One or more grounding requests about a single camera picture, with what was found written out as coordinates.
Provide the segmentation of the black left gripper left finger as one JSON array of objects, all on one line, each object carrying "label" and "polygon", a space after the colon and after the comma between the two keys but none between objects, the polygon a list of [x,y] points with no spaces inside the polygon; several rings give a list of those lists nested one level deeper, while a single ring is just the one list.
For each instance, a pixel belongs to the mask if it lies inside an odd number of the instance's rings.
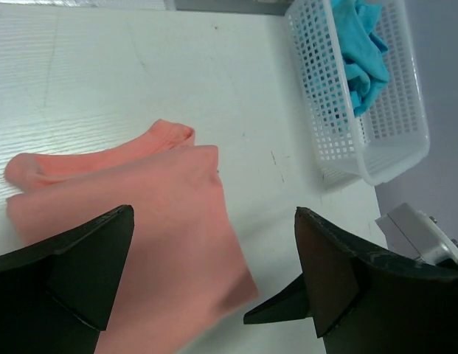
[{"label": "black left gripper left finger", "polygon": [[119,206],[0,256],[0,353],[93,353],[117,295],[134,230]]}]

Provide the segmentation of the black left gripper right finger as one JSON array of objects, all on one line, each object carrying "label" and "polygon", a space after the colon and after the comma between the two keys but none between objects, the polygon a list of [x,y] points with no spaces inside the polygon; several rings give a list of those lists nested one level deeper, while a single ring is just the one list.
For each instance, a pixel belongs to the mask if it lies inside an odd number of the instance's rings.
[{"label": "black left gripper right finger", "polygon": [[458,269],[396,254],[300,207],[301,274],[247,325],[310,318],[328,353],[458,353]]}]

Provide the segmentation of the salmon orange t-shirt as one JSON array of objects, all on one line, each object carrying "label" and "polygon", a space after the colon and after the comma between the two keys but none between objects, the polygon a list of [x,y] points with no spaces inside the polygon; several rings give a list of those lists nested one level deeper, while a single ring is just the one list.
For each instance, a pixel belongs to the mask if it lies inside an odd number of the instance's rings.
[{"label": "salmon orange t-shirt", "polygon": [[226,212],[218,149],[196,145],[191,127],[159,120],[98,153],[22,153],[4,176],[20,189],[7,215],[26,244],[133,208],[131,247],[98,353],[175,353],[257,298]]}]

